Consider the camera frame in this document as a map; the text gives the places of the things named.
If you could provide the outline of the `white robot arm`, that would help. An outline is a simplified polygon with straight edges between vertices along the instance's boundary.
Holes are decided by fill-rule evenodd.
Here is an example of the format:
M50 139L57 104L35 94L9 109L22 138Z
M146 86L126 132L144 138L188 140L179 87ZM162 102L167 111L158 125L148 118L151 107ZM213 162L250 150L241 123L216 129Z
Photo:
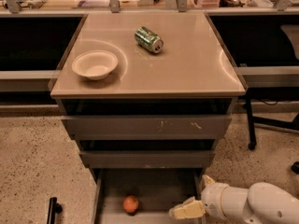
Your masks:
M299 224L299 200L275 185L260 182L248 189L232 187L203 175L201 199L194 197L169 210L173 219L191 219L209 214L245 224Z

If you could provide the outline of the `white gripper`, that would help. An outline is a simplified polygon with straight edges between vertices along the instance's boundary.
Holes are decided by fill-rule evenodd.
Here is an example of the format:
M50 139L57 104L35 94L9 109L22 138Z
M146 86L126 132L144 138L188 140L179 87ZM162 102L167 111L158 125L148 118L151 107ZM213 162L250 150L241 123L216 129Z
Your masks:
M176 205L168 212L169 216L174 219L191 219L202 217L206 212L214 218L226 219L222 210L222 194L228 184L215 183L215 180L209 175L202 175L204 190L201 193L201 201L194 197L187 199L185 202Z

